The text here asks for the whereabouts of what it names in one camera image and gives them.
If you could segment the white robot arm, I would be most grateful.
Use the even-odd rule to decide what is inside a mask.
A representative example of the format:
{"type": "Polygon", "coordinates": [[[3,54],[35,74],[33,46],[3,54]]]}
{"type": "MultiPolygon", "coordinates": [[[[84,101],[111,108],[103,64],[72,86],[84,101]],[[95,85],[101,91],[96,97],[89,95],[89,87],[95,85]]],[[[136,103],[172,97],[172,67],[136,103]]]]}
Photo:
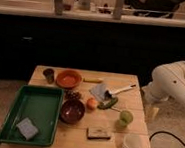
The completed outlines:
{"type": "Polygon", "coordinates": [[[171,96],[185,107],[185,61],[159,65],[151,76],[152,81],[143,87],[147,103],[167,101],[171,96]]]}

